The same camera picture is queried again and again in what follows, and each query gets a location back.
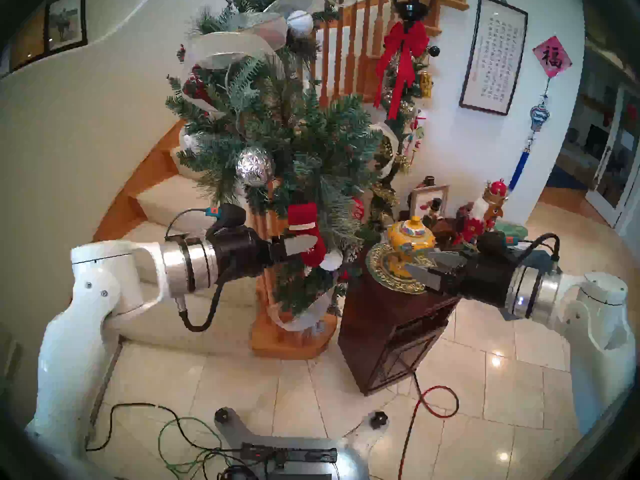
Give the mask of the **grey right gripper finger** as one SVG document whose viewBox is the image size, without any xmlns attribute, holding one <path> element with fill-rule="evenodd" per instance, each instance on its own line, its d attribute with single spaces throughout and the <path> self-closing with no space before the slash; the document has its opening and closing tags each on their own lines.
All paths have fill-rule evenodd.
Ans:
<svg viewBox="0 0 640 480">
<path fill-rule="evenodd" d="M 404 269 L 412 279 L 422 284 L 426 291 L 432 293 L 447 292 L 447 282 L 442 272 L 418 264 L 405 264 Z"/>
<path fill-rule="evenodd" d="M 436 270 L 460 270 L 466 266 L 468 259 L 457 251 L 431 251 L 425 254 L 425 258 Z"/>
</svg>

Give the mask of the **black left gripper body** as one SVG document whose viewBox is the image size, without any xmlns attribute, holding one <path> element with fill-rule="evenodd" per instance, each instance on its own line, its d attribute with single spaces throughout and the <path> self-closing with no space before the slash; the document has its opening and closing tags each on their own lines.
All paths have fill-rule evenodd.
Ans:
<svg viewBox="0 0 640 480">
<path fill-rule="evenodd" d="M 287 261 L 285 244 L 261 239 L 247 226 L 216 228 L 207 231 L 217 262 L 216 284 L 258 277 L 266 268 Z"/>
</svg>

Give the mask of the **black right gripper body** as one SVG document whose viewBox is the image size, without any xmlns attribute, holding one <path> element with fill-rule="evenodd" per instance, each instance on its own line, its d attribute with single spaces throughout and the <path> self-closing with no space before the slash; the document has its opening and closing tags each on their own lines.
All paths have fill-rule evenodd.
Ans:
<svg viewBox="0 0 640 480">
<path fill-rule="evenodd" d="M 510 263 L 466 262 L 441 277 L 440 289 L 447 295 L 504 307 L 516 268 Z"/>
</svg>

